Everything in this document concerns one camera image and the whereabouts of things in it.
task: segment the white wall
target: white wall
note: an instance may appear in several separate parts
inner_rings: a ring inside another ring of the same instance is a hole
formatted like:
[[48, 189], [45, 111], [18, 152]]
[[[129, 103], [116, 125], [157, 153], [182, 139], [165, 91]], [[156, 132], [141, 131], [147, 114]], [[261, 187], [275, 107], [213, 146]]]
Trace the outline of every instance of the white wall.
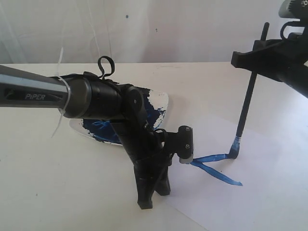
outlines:
[[56, 63], [62, 46], [63, 63], [229, 61], [266, 21], [278, 38], [282, 2], [0, 0], [0, 63]]

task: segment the white backdrop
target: white backdrop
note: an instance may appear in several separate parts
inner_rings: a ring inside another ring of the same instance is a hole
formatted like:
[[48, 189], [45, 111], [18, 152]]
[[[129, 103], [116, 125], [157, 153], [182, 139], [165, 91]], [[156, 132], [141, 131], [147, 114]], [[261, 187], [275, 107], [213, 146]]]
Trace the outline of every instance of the white backdrop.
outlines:
[[283, 0], [0, 0], [0, 63], [229, 61]]

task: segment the paper sheet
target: paper sheet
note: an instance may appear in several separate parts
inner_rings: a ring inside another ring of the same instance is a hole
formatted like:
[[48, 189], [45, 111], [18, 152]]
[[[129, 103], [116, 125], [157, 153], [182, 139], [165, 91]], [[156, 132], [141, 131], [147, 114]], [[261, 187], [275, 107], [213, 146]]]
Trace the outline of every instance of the paper sheet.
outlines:
[[[218, 117], [194, 123], [194, 157], [228, 153], [236, 125]], [[278, 161], [279, 145], [245, 129], [236, 160], [206, 163], [243, 186], [226, 184], [192, 165], [174, 159], [166, 202], [210, 231], [247, 231]]]

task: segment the table surface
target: table surface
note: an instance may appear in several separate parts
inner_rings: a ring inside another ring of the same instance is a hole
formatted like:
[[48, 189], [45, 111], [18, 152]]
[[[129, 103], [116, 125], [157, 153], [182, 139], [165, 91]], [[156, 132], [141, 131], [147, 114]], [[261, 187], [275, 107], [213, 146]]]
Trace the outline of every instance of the table surface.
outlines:
[[[8, 66], [56, 72], [55, 64]], [[229, 63], [115, 68], [115, 81], [169, 94], [168, 131], [207, 115], [237, 123], [250, 76]], [[60, 65], [61, 75], [83, 71], [100, 73], [96, 64]], [[66, 118], [51, 138], [59, 116], [56, 109], [1, 108], [0, 230], [205, 230], [157, 194], [152, 210], [140, 210], [124, 149], [75, 133]], [[307, 230], [308, 100], [259, 76], [246, 127], [282, 147], [254, 230]]]

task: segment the white table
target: white table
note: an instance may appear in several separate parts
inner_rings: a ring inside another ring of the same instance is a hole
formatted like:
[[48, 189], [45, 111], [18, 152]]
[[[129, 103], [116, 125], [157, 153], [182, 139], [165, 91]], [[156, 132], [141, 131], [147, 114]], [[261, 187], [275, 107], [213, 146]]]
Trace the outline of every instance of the white table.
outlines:
[[[8, 66], [45, 76], [56, 70], [55, 64]], [[169, 131], [207, 115], [237, 123], [250, 76], [229, 63], [115, 69], [115, 81], [169, 94]], [[96, 64], [60, 66], [61, 75], [83, 71], [99, 74]], [[152, 210], [140, 210], [124, 149], [78, 135], [68, 119], [51, 139], [58, 119], [56, 109], [0, 109], [0, 230], [204, 230], [157, 194]], [[258, 77], [246, 127], [283, 147], [254, 229], [307, 230], [308, 100]]]

